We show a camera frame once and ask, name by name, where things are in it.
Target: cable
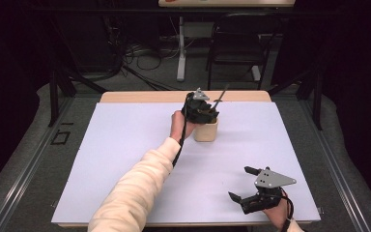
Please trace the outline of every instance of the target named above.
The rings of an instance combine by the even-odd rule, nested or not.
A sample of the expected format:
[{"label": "cable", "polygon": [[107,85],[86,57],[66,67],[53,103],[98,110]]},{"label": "cable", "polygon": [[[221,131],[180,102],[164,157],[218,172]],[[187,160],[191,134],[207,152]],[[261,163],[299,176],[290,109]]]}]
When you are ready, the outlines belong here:
[{"label": "cable", "polygon": [[164,90],[164,91],[167,91],[167,90],[182,90],[182,89],[179,89],[179,88],[175,88],[175,87],[163,84],[163,83],[161,83],[159,81],[156,81],[156,80],[153,80],[149,77],[146,77],[146,76],[134,71],[133,69],[129,68],[128,66],[123,66],[123,69],[132,73],[132,74],[134,74],[139,79],[143,80],[147,85],[152,87],[154,90]]},{"label": "cable", "polygon": [[294,203],[290,198],[288,198],[287,193],[283,188],[281,188],[282,192],[284,192],[285,195],[278,196],[278,195],[271,195],[271,194],[265,194],[264,196],[267,197],[275,197],[275,198],[280,198],[280,199],[285,199],[287,201],[287,218],[285,220],[284,225],[282,226],[281,232],[286,232],[289,228],[289,225],[291,224],[292,217],[294,216]]},{"label": "cable", "polygon": [[186,115],[187,115],[187,112],[186,112],[186,106],[188,104],[188,102],[190,101],[190,99],[192,98],[192,96],[194,96],[194,93],[191,92],[191,93],[188,93],[185,97],[185,105],[183,107],[183,114],[185,116],[185,124],[183,125],[183,132],[182,132],[182,138],[180,139],[179,141],[179,144],[180,144],[180,150],[179,152],[177,153],[176,157],[174,158],[173,160],[173,167],[176,166],[176,163],[177,163],[177,160],[179,159],[180,157],[180,153],[182,152],[183,150],[183,144],[185,143],[185,140],[186,140]]}]

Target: human arm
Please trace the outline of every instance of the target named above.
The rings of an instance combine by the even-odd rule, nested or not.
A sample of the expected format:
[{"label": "human arm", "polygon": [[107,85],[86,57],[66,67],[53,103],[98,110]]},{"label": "human arm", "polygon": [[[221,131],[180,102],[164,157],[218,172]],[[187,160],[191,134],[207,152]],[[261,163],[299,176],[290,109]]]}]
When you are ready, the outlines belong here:
[{"label": "human arm", "polygon": [[[89,222],[89,231],[142,231],[148,213],[173,169],[180,150],[185,119],[181,111],[172,115],[170,137],[156,149],[147,152],[111,190]],[[187,124],[185,138],[195,125]]]}]

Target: white paper sheet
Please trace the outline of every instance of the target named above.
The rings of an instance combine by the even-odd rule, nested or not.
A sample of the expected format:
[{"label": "white paper sheet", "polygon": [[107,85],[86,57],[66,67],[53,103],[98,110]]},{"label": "white paper sheet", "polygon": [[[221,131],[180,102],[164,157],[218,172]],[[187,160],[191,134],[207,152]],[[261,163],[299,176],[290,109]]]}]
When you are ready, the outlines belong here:
[{"label": "white paper sheet", "polygon": [[[169,135],[171,114],[182,103],[98,103],[59,201],[53,223],[86,224],[108,192],[149,149]],[[214,142],[185,141],[164,183],[148,224],[250,223],[268,221],[262,212],[245,215],[228,191],[242,198],[257,192],[245,166],[292,177],[284,187],[298,221],[320,220],[287,131],[273,102],[222,102]]]}]

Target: silver metal bracket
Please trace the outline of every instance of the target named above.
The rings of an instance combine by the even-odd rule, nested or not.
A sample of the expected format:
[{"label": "silver metal bracket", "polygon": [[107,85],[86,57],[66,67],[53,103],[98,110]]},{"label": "silver metal bracket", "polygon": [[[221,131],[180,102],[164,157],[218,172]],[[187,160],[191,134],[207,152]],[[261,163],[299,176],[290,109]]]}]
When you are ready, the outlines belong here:
[{"label": "silver metal bracket", "polygon": [[208,101],[210,99],[200,88],[194,92],[194,97],[192,98],[199,101]]},{"label": "silver metal bracket", "polygon": [[295,179],[265,169],[261,170],[261,172],[258,174],[258,178],[255,181],[255,186],[266,189],[273,189],[282,186],[292,185],[295,184],[296,182],[297,180]]}]

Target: white sleeve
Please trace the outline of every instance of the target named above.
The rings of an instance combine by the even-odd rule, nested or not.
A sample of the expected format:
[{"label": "white sleeve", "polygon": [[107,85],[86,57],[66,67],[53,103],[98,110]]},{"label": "white sleeve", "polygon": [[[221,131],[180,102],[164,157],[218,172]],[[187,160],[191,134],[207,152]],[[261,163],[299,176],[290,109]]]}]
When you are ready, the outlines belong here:
[{"label": "white sleeve", "polygon": [[142,231],[179,150],[179,143],[168,137],[158,149],[147,152],[101,203],[88,231]]},{"label": "white sleeve", "polygon": [[291,219],[287,232],[303,232],[303,230],[294,219]]}]

